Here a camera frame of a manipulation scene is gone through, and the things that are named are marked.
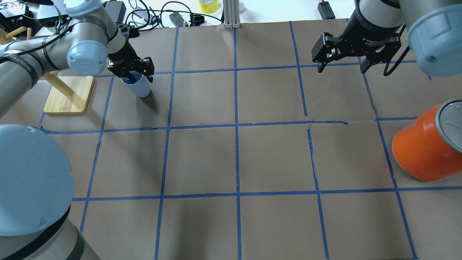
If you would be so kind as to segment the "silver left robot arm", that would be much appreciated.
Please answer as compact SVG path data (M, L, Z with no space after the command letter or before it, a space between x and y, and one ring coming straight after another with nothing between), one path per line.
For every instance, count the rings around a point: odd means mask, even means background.
M44 112L86 111L94 76L104 69L138 97L150 94L154 65L129 43L137 37L117 24L99 0L65 0L68 27L55 35L11 39L1 31L1 115L45 79L51 84ZM74 197L71 164L42 130L1 125L1 259L98 260L69 220Z

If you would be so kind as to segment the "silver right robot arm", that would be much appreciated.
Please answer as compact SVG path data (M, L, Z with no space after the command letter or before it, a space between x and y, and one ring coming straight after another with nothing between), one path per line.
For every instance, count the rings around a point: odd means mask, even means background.
M385 64L390 75L409 51L420 70L436 77L461 74L460 0L357 0L340 36L323 33L312 48L321 73L345 57L365 57L361 73Z

